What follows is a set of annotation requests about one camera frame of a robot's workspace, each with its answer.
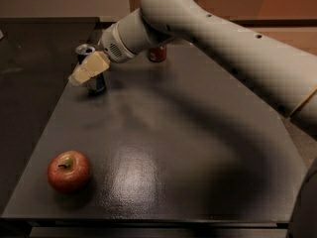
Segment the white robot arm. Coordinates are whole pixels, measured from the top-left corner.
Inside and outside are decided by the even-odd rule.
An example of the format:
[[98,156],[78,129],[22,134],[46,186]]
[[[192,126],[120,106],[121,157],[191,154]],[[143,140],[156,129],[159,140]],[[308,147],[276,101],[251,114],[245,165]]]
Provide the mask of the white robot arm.
[[141,0],[107,29],[69,81],[80,85],[147,48],[182,38],[273,109],[316,135],[316,58],[204,11],[193,0]]

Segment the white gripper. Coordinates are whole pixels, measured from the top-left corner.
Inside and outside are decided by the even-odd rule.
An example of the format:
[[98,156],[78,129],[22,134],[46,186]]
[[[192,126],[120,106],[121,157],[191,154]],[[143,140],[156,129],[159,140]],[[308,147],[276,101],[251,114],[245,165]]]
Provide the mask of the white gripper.
[[91,78],[104,72],[110,67],[110,60],[112,62],[122,63],[135,56],[135,54],[130,52],[124,45],[119,34],[118,23],[112,24],[102,32],[98,45],[108,56],[104,52],[94,52],[87,56],[69,76],[68,81],[72,85],[82,85]]

